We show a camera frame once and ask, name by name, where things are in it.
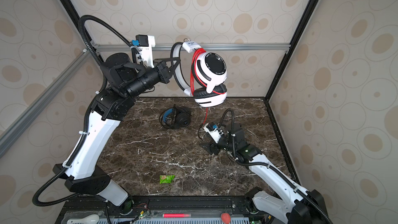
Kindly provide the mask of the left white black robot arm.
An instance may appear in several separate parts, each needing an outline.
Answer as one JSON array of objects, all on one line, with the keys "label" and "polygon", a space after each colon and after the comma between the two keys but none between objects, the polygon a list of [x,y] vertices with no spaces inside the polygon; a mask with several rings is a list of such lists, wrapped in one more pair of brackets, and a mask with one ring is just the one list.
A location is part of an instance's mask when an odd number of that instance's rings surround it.
[{"label": "left white black robot arm", "polygon": [[[87,21],[96,22],[113,32],[130,48],[132,56],[117,53],[107,60],[100,58],[89,40],[85,27]],[[138,35],[135,41],[129,41],[98,17],[80,17],[78,31],[101,69],[103,84],[86,110],[83,130],[72,153],[63,163],[54,166],[54,177],[34,194],[32,203],[39,207],[56,205],[79,195],[100,196],[115,206],[129,202],[129,194],[97,166],[97,161],[136,98],[158,83],[168,84],[179,65],[179,61],[173,59],[154,60],[152,52],[146,51],[154,46],[149,36]],[[59,178],[65,180],[71,194],[54,201],[40,201],[40,195]]]}]

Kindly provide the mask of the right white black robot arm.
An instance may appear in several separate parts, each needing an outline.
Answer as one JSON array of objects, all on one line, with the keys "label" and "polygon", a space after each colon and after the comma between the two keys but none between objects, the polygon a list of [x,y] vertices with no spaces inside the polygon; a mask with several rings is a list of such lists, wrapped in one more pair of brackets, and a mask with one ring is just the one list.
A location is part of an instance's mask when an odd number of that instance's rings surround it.
[{"label": "right white black robot arm", "polygon": [[254,172],[276,193],[256,189],[247,194],[250,212],[266,212],[284,224],[330,224],[325,201],[316,190],[308,191],[276,168],[258,147],[246,141],[239,123],[218,127],[207,123],[204,131],[211,141],[202,147],[211,155],[224,150],[234,162]]}]

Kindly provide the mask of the black blue headphones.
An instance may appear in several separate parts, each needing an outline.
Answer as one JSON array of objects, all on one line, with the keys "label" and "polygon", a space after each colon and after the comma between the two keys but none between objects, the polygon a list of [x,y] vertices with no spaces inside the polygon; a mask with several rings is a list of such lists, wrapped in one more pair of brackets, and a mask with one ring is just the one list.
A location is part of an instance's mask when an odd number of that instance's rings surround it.
[{"label": "black blue headphones", "polygon": [[159,116],[159,123],[166,129],[185,128],[191,123],[191,110],[185,106],[174,105]]}]

